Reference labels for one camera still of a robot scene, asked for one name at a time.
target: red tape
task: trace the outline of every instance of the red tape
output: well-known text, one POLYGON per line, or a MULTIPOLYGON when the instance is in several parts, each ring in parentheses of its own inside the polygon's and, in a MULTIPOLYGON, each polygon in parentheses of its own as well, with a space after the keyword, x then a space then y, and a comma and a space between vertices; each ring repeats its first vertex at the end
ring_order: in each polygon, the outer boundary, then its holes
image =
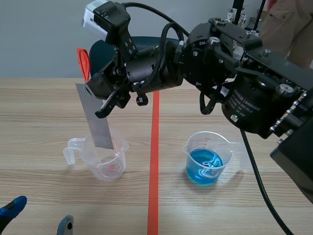
POLYGON ((158 235, 158 137, 160 91, 153 93, 147 235, 158 235))
POLYGON ((77 48, 77 59, 79 63, 80 70, 83 74, 84 81, 87 82, 89 80, 89 73, 90 73, 90 61, 88 52, 83 48, 77 48))

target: cup handle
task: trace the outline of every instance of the cup handle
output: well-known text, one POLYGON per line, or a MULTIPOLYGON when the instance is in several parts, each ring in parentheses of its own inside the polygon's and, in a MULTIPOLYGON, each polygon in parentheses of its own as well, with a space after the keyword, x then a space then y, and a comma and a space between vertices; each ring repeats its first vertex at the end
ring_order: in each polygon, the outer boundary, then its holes
POLYGON ((129 149, 129 144, 127 142, 124 142, 122 152, 126 152, 128 149, 129 149))
POLYGON ((75 164, 74 150, 82 151, 84 141, 85 139, 70 139, 67 142, 67 147, 63 149, 63 154, 68 165, 75 164))
POLYGON ((240 169, 245 170, 249 164, 249 156, 243 143, 230 142, 233 152, 240 155, 240 169))
POLYGON ((183 153, 188 154, 187 145, 184 145, 181 150, 183 151, 183 153))

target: white wall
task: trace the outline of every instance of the white wall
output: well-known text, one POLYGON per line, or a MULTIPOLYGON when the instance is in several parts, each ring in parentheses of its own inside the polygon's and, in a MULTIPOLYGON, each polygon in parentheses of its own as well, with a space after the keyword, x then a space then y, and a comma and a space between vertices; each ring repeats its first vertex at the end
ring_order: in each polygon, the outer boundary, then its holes
MULTIPOLYGON (((81 27, 84 8, 91 1, 0 0, 0 77, 81 77, 76 48, 89 50, 98 40, 81 27)), ((189 32, 209 18, 226 18, 233 5, 233 0, 132 1, 164 12, 189 32)), ((252 1, 245 0, 245 5, 252 1)), ((255 9, 257 5, 246 7, 247 12, 255 9)), ((138 8, 128 11, 131 35, 161 35, 166 24, 161 17, 138 8)))
POLYGON ((256 17, 260 9, 260 0, 245 0, 244 13, 249 17, 256 17))
MULTIPOLYGON (((200 23, 207 22, 212 17, 226 18, 228 9, 232 8, 233 0, 136 0, 170 16, 188 32, 200 23)), ((130 33, 134 36, 161 35, 167 22, 158 15, 139 8, 127 8, 131 15, 130 33)))

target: person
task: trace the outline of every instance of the person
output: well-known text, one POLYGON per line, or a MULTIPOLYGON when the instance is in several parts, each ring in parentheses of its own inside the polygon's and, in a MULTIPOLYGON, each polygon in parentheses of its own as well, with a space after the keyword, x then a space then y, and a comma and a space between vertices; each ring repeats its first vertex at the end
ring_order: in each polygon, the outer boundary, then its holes
POLYGON ((268 0, 268 16, 260 31, 263 46, 298 66, 313 60, 313 0, 268 0))

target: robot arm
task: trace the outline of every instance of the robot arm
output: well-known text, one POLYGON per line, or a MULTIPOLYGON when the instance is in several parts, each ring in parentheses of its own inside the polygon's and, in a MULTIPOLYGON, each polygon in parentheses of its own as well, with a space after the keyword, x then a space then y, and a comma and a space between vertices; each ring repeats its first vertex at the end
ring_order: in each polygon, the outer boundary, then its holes
POLYGON ((112 61, 86 83, 97 98, 106 100, 96 112, 99 118, 108 116, 115 105, 124 108, 130 93, 137 93, 139 106, 146 105, 146 93, 180 86, 185 79, 200 91, 201 113, 210 114, 220 102, 225 117, 241 130, 264 139, 272 133, 287 134, 271 157, 313 203, 311 73, 263 48, 251 32, 219 18, 196 26, 186 43, 183 29, 169 23, 159 45, 137 51, 128 32, 127 3, 92 6, 92 23, 116 47, 112 61), (169 28, 176 31, 178 45, 166 41, 169 28), (241 61, 232 57, 233 40, 244 48, 241 61), (235 80, 226 82, 231 74, 235 80), (204 96, 210 98, 207 105, 204 96))

